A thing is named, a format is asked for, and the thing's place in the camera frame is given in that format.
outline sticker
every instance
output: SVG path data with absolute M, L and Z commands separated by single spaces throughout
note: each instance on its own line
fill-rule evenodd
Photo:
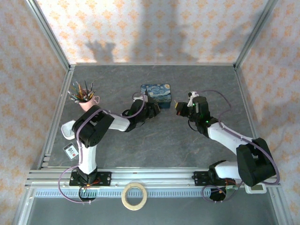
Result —
M 76 156 L 78 156 L 78 151 L 73 145 L 73 143 L 68 144 L 66 147 L 63 148 L 64 151 L 66 152 L 67 156 L 72 160 Z

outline pencil holder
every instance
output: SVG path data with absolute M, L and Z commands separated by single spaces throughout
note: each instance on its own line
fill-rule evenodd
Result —
M 100 102 L 99 96 L 94 96 L 92 99 L 88 102 L 80 102 L 79 105 L 81 108 L 86 112 L 88 111 L 93 105 L 97 105 Z

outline floral wallpaper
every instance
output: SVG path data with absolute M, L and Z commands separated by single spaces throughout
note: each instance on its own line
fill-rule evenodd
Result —
M 65 70 L 25 0 L 0 4 L 0 224 L 11 224 L 40 156 Z
M 37 0 L 71 64 L 233 64 L 267 0 Z
M 295 224 L 300 224 L 299 12 L 299 1 L 280 0 L 242 64 L 251 114 L 279 167 Z

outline marble surface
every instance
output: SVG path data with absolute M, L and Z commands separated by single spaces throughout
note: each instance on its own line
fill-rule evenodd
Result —
M 94 82 L 100 106 L 115 113 L 129 109 L 131 96 L 142 84 L 168 83 L 171 86 L 170 109 L 146 121 L 129 133 L 108 130 L 97 146 L 98 167 L 192 167 L 207 168 L 219 160 L 236 161 L 236 156 L 216 141 L 191 130 L 188 119 L 176 115 L 175 101 L 188 101 L 189 91 L 215 89 L 232 103 L 233 110 L 222 121 L 241 134 L 251 136 L 245 107 L 231 66 L 76 66 L 72 82 Z M 210 113 L 214 117 L 228 108 L 217 93 L 206 92 Z M 63 147 L 75 140 L 66 140 L 61 125 L 83 114 L 78 104 L 67 99 L 49 166 L 72 166 Z

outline masking tape roll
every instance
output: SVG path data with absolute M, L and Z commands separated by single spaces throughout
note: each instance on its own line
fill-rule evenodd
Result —
M 126 194 L 131 188 L 138 188 L 142 191 L 142 201 L 140 203 L 138 203 L 137 205 L 131 205 L 127 201 Z M 141 185 L 139 183 L 130 183 L 124 188 L 123 193 L 122 193 L 122 203 L 127 209 L 133 210 L 133 211 L 140 210 L 145 205 L 146 201 L 147 201 L 147 191 L 143 185 Z

